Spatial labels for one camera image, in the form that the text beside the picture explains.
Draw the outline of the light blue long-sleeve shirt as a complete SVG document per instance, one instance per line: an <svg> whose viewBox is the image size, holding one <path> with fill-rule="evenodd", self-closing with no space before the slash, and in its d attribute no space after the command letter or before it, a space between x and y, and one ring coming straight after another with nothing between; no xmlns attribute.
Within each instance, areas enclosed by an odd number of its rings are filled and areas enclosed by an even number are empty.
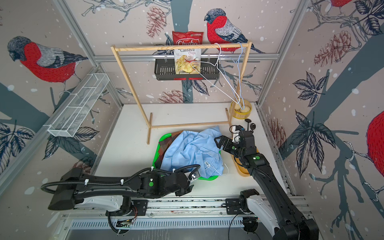
<svg viewBox="0 0 384 240"><path fill-rule="evenodd" d="M167 149L160 168L172 171L184 166L200 165L201 177L210 178L205 173L205 161L224 165L220 149L214 141L214 138L220 136L222 133L218 126L201 132L183 131Z"/></svg>

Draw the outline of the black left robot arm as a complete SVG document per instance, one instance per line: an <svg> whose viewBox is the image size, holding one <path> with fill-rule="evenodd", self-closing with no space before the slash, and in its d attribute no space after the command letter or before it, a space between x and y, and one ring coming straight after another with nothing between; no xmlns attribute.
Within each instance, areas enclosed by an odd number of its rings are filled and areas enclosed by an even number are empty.
<svg viewBox="0 0 384 240"><path fill-rule="evenodd" d="M127 206L131 198L159 199L169 194L181 197L190 193L194 187L191 184L193 175L200 167L188 165L172 171L145 168L130 177L100 177L74 168L60 181L43 184L41 190L53 195L48 206L53 211L98 204L104 197L122 197L122 205Z"/></svg>

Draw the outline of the dark multicolour plaid shirt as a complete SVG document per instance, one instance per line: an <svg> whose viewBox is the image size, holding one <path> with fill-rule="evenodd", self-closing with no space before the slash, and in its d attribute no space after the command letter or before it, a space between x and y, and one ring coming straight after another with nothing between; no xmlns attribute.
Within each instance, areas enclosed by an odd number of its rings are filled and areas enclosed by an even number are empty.
<svg viewBox="0 0 384 240"><path fill-rule="evenodd" d="M173 141L182 133L183 131L173 132L162 136L158 142L158 158L157 160L162 161L167 149L171 146Z"/></svg>

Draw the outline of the white wire hanger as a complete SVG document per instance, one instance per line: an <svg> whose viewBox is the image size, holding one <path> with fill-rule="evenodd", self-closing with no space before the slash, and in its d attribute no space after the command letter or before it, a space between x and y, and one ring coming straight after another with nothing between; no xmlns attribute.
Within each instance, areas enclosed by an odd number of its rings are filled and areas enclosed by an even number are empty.
<svg viewBox="0 0 384 240"><path fill-rule="evenodd" d="M220 164L215 164L214 162L210 163L208 161L205 161L204 164L205 164L205 173L207 177L226 176L229 174L229 168L226 164L220 165Z"/></svg>
<svg viewBox="0 0 384 240"><path fill-rule="evenodd" d="M221 60L221 57L222 57L222 47L219 43L215 43L215 45L217 47L219 47L219 54L218 54L218 57L217 57L217 60L215 63L211 63L210 61L200 61L201 64L208 64L208 65L211 65L212 67L214 67L214 69L218 70L219 71L219 78L218 78L218 82L220 81L220 77L223 77L222 73L221 73L221 67L220 67L220 60ZM225 93L221 88L217 87L216 86L216 83L213 83L211 82L210 80L208 80L208 78L206 78L202 73L199 73L206 81L208 81L212 87L215 87L217 88L220 92L222 92L225 96L230 96L228 95L227 93Z"/></svg>

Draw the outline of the light blue wire hanger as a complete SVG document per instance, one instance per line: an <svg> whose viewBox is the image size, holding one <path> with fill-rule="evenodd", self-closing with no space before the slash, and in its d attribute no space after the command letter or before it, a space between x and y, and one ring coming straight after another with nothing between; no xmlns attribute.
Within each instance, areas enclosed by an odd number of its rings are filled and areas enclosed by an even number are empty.
<svg viewBox="0 0 384 240"><path fill-rule="evenodd" d="M241 88L241 81L240 81L240 75L241 75L241 71L240 71L240 58L241 56L243 55L243 52L244 52L244 48L243 48L243 45L242 43L238 42L238 44L240 44L240 49L241 49L241 53L238 57L238 59L236 61L233 60L233 63L236 64L237 66L237 69L238 69L238 84L237 84L237 87L239 87L239 93L237 93L237 90L234 89L234 87L232 86L232 84L229 82L229 80L227 79L228 75L227 75L227 72L225 71L224 67L221 67L221 73L224 77L224 79L226 80L226 82L229 84L230 88L231 88L231 91L234 95L234 99L230 96L228 96L233 102L235 102L236 104L239 104L241 101L244 100L244 98L242 97L242 88Z"/></svg>

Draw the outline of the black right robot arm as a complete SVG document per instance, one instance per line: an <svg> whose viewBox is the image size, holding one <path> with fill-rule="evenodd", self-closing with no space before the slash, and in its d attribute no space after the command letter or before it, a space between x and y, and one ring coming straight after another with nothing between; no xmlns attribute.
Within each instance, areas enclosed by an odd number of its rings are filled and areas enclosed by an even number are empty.
<svg viewBox="0 0 384 240"><path fill-rule="evenodd" d="M215 143L219 149L239 159L269 202L265 204L254 189L242 191L239 196L242 211L255 214L274 240L319 239L316 222L307 219L293 204L276 179L266 157L257 151L253 132L240 130L238 136L237 143L226 136L215 138Z"/></svg>

